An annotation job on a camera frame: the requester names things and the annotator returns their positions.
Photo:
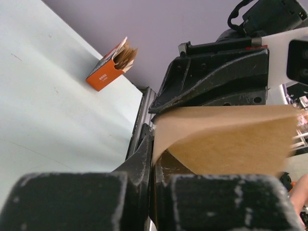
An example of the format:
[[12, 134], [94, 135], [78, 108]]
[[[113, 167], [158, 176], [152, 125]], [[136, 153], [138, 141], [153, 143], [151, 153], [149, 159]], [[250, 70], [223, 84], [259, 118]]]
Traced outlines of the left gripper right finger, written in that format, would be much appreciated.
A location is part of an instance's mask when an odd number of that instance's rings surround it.
[[155, 164], [160, 231], [300, 231], [282, 183], [268, 175], [196, 175], [170, 153]]

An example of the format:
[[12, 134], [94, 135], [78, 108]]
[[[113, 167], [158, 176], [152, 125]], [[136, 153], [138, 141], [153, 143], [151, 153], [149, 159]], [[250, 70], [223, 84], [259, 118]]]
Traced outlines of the orange coffee filter box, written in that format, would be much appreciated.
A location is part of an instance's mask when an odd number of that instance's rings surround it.
[[124, 38], [96, 64], [86, 82], [96, 91], [101, 91], [132, 68], [137, 52], [137, 48], [130, 46], [128, 38]]

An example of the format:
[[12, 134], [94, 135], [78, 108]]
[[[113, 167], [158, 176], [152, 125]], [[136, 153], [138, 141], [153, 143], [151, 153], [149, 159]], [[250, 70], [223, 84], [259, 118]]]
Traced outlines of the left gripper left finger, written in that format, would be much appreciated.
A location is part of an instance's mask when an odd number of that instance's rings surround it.
[[32, 173], [13, 186], [3, 231], [146, 231], [153, 138], [110, 173]]

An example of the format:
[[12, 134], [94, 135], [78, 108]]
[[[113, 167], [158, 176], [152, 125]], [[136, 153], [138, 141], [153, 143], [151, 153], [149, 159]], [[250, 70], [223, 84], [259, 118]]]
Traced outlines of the brown paper coffee filter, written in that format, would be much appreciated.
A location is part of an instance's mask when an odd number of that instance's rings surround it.
[[181, 107], [155, 120], [153, 163], [169, 151], [195, 174], [276, 176], [297, 116], [291, 105]]

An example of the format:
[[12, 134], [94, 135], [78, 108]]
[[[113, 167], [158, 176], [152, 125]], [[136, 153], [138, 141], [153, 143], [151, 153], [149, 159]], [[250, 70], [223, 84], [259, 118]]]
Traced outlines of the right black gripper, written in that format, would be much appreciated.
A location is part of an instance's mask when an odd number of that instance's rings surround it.
[[251, 41], [188, 42], [168, 66], [149, 113], [185, 106], [264, 105], [268, 77], [267, 46]]

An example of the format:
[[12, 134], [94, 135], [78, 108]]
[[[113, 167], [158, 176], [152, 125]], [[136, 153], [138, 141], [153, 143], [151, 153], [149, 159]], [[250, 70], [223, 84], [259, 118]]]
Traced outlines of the aluminium frame rail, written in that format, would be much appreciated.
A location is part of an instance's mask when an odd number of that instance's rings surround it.
[[156, 97], [156, 93], [150, 87], [142, 90], [142, 93], [141, 103], [135, 120], [135, 125], [133, 127], [125, 160], [135, 153], [145, 136], [152, 135], [155, 128], [152, 123], [152, 119], [155, 114], [148, 113], [148, 110]]

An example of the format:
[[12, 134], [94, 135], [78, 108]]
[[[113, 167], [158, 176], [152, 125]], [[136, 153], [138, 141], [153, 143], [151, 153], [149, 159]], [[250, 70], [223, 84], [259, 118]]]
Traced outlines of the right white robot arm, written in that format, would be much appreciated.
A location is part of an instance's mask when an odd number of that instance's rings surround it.
[[259, 0], [212, 43], [178, 46], [149, 113], [186, 106], [264, 105], [268, 90], [308, 83], [308, 12], [296, 0]]

